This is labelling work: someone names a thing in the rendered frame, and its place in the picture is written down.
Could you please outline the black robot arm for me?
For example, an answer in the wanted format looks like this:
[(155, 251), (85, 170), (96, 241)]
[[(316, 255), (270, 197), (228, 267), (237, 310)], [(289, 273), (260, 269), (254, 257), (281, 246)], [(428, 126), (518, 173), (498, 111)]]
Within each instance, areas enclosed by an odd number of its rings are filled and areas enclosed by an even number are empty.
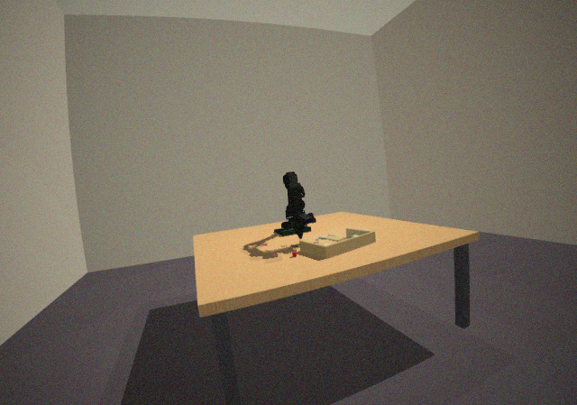
[[(283, 183), (285, 184), (285, 188), (288, 190), (286, 219), (288, 219), (289, 222), (293, 222), (293, 217), (291, 217), (293, 216), (291, 214), (292, 209), (301, 211), (305, 208), (305, 202), (302, 200), (302, 198), (305, 197), (305, 191), (301, 184), (298, 183), (298, 176), (294, 171), (287, 172), (286, 175), (283, 176)], [(300, 214), (299, 212), (297, 213), (297, 222), (301, 222), (303, 225), (311, 224), (313, 219), (313, 213), (306, 214), (304, 211), (303, 214)]]

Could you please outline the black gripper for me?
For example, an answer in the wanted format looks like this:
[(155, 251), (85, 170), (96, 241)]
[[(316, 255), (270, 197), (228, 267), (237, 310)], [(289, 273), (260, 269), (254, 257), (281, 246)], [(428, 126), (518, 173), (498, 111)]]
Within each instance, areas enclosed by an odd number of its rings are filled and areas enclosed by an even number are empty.
[[(292, 209), (291, 214), (293, 215), (293, 222), (282, 222), (281, 228), (293, 228), (297, 233), (298, 238), (302, 238), (304, 230), (308, 225), (303, 225), (301, 222), (297, 222), (297, 213), (299, 212), (300, 214), (303, 214), (303, 211), (305, 212), (305, 210), (297, 211), (296, 209)], [(314, 218), (311, 223), (316, 223), (316, 219)]]

